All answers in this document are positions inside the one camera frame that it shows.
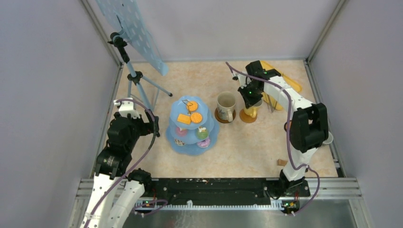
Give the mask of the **yellow ceramic mug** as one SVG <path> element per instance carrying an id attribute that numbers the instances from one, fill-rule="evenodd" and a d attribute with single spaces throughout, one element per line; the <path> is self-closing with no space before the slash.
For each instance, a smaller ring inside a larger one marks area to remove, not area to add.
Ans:
<path id="1" fill-rule="evenodd" d="M 257 117 L 257 113 L 258 110 L 260 109 L 260 107 L 263 104 L 263 100 L 261 99 L 260 101 L 258 101 L 256 104 L 254 104 L 253 106 L 249 107 L 249 108 L 243 108 L 244 113 L 251 117 L 251 118 L 256 118 Z"/>

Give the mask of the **light brown round coaster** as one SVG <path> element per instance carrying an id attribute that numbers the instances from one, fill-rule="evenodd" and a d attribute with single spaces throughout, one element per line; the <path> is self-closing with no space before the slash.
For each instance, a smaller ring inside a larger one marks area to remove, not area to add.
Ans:
<path id="1" fill-rule="evenodd" d="M 243 122 L 245 122 L 245 123 L 247 123 L 247 124 L 250 124 L 250 123 L 255 122 L 257 118 L 256 118 L 256 117 L 251 117 L 251 116 L 247 115 L 247 114 L 244 112 L 244 110 L 241 109 L 241 111 L 240 111 L 240 119 L 241 119 Z"/>

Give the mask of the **beige ceramic mug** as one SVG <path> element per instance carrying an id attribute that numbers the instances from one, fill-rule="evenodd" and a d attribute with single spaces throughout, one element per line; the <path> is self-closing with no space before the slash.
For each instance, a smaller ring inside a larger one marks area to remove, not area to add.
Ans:
<path id="1" fill-rule="evenodd" d="M 232 92 L 225 91 L 219 93 L 217 97 L 217 107 L 221 109 L 235 110 L 236 97 Z"/>

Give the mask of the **white sprinkled donut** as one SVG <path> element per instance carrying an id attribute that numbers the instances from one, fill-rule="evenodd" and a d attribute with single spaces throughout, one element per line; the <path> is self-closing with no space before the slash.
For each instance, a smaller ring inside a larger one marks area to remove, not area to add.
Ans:
<path id="1" fill-rule="evenodd" d="M 186 145 L 186 143 L 185 142 L 183 142 L 183 141 L 181 141 L 181 140 L 179 140 L 179 139 L 174 139 L 174 143 L 176 144 L 176 145 L 178 145 L 178 146 L 185 146 Z"/>

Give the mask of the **square orange biscuit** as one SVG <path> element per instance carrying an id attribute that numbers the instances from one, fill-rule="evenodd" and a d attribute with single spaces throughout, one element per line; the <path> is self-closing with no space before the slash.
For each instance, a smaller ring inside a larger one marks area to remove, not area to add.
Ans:
<path id="1" fill-rule="evenodd" d="M 179 114 L 177 117 L 177 122 L 189 125 L 191 124 L 192 120 L 188 114 Z"/>

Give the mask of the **dark brown round coaster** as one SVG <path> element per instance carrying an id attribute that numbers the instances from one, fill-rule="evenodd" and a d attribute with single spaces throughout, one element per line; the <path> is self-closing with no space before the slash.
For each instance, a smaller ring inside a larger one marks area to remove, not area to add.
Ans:
<path id="1" fill-rule="evenodd" d="M 217 121 L 223 124 L 232 123 L 236 117 L 236 110 L 231 109 L 221 109 L 217 107 L 215 109 L 215 118 Z"/>

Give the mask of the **orange round biscuit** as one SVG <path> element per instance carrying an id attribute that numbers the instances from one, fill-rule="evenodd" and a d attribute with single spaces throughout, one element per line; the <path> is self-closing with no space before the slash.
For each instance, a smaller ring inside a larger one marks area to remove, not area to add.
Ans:
<path id="1" fill-rule="evenodd" d="M 190 120 L 192 123 L 199 124 L 203 121 L 203 116 L 198 112 L 193 112 L 190 114 Z"/>
<path id="2" fill-rule="evenodd" d="M 187 110 L 191 112 L 195 112 L 198 109 L 199 105 L 196 101 L 187 101 L 186 103 L 186 108 Z"/>

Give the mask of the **green cupcake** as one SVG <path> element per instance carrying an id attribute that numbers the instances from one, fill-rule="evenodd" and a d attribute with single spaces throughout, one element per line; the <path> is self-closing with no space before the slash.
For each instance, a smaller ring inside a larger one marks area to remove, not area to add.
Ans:
<path id="1" fill-rule="evenodd" d="M 199 126 L 196 131 L 196 137 L 199 140 L 205 140 L 209 136 L 209 130 L 206 127 Z"/>

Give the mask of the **pink frosted donut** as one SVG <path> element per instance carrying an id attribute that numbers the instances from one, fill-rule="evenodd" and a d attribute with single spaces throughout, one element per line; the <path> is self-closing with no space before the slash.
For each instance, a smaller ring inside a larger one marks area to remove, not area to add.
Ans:
<path id="1" fill-rule="evenodd" d="M 200 147 L 200 148 L 207 148 L 210 145 L 210 143 L 211 143 L 211 140 L 208 137 L 205 140 L 198 142 L 197 146 Z"/>

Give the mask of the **metal serving tongs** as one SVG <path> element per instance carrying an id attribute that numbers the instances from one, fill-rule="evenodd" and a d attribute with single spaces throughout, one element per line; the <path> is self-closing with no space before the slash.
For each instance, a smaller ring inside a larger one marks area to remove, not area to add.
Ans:
<path id="1" fill-rule="evenodd" d="M 276 110 L 277 103 L 282 97 L 283 76 L 271 76 L 264 85 L 264 92 L 268 95 L 268 103 L 271 112 Z"/>

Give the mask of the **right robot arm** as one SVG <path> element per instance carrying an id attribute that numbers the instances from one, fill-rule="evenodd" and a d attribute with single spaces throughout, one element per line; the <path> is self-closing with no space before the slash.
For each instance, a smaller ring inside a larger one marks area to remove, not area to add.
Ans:
<path id="1" fill-rule="evenodd" d="M 276 69 L 266 70 L 260 61 L 246 66 L 246 72 L 235 71 L 238 88 L 246 108 L 251 108 L 267 94 L 286 111 L 286 147 L 288 163 L 279 176 L 279 191 L 291 196 L 305 177 L 313 154 L 329 137 L 327 108 L 313 103 L 294 90 Z"/>

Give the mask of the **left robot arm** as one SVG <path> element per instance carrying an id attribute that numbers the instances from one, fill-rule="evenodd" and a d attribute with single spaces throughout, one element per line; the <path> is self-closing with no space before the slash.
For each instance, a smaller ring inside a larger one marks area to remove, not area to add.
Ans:
<path id="1" fill-rule="evenodd" d="M 152 192 L 149 172 L 136 169 L 160 136 L 159 118 L 133 98 L 114 100 L 118 111 L 107 130 L 105 148 L 96 159 L 93 187 L 82 228 L 121 228 L 141 196 Z M 130 167 L 132 151 L 141 136 L 152 135 L 150 145 Z"/>

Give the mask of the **blue three-tier cake stand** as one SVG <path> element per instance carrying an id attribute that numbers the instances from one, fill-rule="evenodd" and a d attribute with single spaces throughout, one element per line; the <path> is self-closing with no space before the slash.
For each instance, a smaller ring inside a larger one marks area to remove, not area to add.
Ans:
<path id="1" fill-rule="evenodd" d="M 190 113 L 186 108 L 187 101 L 196 101 L 199 105 L 198 109 L 195 112 L 202 114 L 203 121 L 200 123 L 192 123 L 182 124 L 177 122 L 177 117 L 179 114 L 188 114 Z M 199 126 L 206 127 L 209 130 L 209 138 L 211 140 L 210 145 L 207 148 L 200 148 L 197 146 L 197 143 L 202 141 L 196 137 L 196 131 Z M 176 127 L 185 128 L 188 130 L 187 135 L 184 137 L 177 136 L 175 133 Z M 175 101 L 171 106 L 169 125 L 166 130 L 166 138 L 170 143 L 172 149 L 180 154 L 186 154 L 191 156 L 201 155 L 207 150 L 211 149 L 218 140 L 218 133 L 220 127 L 218 121 L 215 119 L 213 114 L 211 113 L 208 106 L 197 96 L 189 96 L 185 95 L 179 98 L 179 100 Z M 185 146 L 178 146 L 174 143 L 174 139 L 179 139 L 186 143 Z"/>

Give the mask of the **yellow serving tray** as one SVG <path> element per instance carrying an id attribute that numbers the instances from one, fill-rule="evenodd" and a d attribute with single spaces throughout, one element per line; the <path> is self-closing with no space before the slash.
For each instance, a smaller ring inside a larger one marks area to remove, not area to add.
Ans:
<path id="1" fill-rule="evenodd" d="M 269 64 L 268 62 L 266 62 L 266 61 L 261 60 L 260 63 L 261 63 L 262 67 L 263 67 L 265 70 L 275 69 L 275 70 L 277 70 L 278 72 L 280 72 L 280 73 L 281 73 L 281 76 L 284 78 L 285 82 L 286 82 L 287 84 L 289 84 L 296 92 L 299 93 L 299 92 L 302 91 L 302 87 L 301 87 L 301 85 L 300 85 L 297 81 L 291 79 L 291 78 L 288 77 L 286 74 L 284 74 L 284 73 L 281 72 L 280 70 L 274 68 L 272 65 L 270 65 L 270 64 Z M 283 110 L 283 107 L 282 107 L 273 97 L 267 95 L 266 93 L 262 93 L 262 95 L 263 95 L 262 100 L 268 105 L 269 108 L 273 107 L 273 108 L 272 108 L 273 110 L 278 110 L 278 111 Z"/>

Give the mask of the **blue tripod stand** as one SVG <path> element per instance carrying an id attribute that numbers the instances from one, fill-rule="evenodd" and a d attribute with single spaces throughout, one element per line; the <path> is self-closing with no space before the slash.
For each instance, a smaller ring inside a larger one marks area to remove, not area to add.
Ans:
<path id="1" fill-rule="evenodd" d="M 127 68 L 130 72 L 130 74 L 127 76 L 128 80 L 129 80 L 129 86 L 128 86 L 128 96 L 129 97 L 138 99 L 138 97 L 136 97 L 135 95 L 132 94 L 132 84 L 135 84 L 137 91 L 139 92 L 139 95 L 141 97 L 140 101 L 147 108 L 149 108 L 153 111 L 155 104 L 156 104 L 156 100 L 158 98 L 158 94 L 160 91 L 166 93 L 169 97 L 173 96 L 173 94 L 171 92 L 167 91 L 166 89 L 164 89 L 163 87 L 161 87 L 160 85 L 158 85 L 157 83 L 152 81 L 151 79 L 145 77 L 141 71 L 135 71 L 133 65 L 130 62 L 130 57 L 125 50 L 125 47 L 127 46 L 127 42 L 124 40 L 124 33 L 120 34 L 118 32 L 113 32 L 110 34 L 110 39 L 111 40 L 108 41 L 108 43 L 113 45 L 118 50 L 123 62 L 126 63 Z M 153 105 L 150 103 L 150 101 L 145 93 L 145 90 L 141 84 L 142 79 L 157 88 L 157 95 L 155 97 L 155 101 L 154 101 Z"/>

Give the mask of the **small wooden block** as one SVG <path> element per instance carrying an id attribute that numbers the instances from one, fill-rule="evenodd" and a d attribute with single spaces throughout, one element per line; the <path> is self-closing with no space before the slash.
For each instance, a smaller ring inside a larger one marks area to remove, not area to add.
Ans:
<path id="1" fill-rule="evenodd" d="M 286 164 L 288 163 L 287 160 L 282 160 L 282 159 L 277 159 L 277 166 L 286 166 Z"/>

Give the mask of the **grey ceramic cup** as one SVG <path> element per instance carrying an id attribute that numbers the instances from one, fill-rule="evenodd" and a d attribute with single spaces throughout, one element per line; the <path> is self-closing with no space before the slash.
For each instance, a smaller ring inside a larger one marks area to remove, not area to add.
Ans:
<path id="1" fill-rule="evenodd" d="M 329 145 L 333 142 L 334 138 L 330 131 L 328 131 L 328 137 L 322 142 L 324 145 Z"/>

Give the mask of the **blue perforated board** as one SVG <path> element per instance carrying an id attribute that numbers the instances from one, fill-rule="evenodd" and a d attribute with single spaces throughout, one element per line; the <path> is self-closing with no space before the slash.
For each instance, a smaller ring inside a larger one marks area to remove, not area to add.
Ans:
<path id="1" fill-rule="evenodd" d="M 162 61 L 158 48 L 143 22 L 135 0 L 97 0 L 100 11 L 117 31 L 162 76 L 168 66 Z"/>

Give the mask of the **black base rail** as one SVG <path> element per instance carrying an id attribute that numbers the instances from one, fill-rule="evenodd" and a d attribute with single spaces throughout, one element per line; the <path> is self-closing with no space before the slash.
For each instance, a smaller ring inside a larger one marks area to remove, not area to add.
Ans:
<path id="1" fill-rule="evenodd" d="M 252 206 L 311 195 L 306 180 L 285 189 L 277 178 L 160 178 L 152 180 L 144 197 L 164 199 L 170 206 Z"/>

